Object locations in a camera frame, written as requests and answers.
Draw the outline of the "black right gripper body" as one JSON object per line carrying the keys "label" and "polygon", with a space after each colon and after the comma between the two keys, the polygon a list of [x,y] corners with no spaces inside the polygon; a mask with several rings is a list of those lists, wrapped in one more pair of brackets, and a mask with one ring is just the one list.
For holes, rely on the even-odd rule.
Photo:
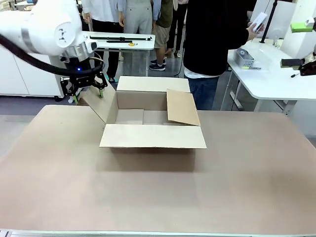
{"label": "black right gripper body", "polygon": [[301,76],[314,76],[316,75],[316,62],[309,62],[299,67]]}

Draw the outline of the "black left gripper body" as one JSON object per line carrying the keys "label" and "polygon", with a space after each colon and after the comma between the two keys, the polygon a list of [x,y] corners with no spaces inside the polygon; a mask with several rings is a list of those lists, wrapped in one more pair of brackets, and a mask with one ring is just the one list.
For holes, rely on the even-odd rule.
{"label": "black left gripper body", "polygon": [[83,61],[79,61],[75,57],[69,60],[61,57],[62,59],[64,59],[63,63],[68,71],[65,78],[60,79],[62,87],[101,87],[101,61],[99,58],[87,58]]}

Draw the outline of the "person's left hand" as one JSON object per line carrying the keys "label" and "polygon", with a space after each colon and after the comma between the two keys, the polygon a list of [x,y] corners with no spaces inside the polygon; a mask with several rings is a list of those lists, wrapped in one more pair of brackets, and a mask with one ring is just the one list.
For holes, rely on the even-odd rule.
{"label": "person's left hand", "polygon": [[248,41],[253,40],[257,37],[258,34],[260,34],[264,30],[264,24],[260,24],[259,28],[256,28],[257,24],[251,24],[248,28]]}

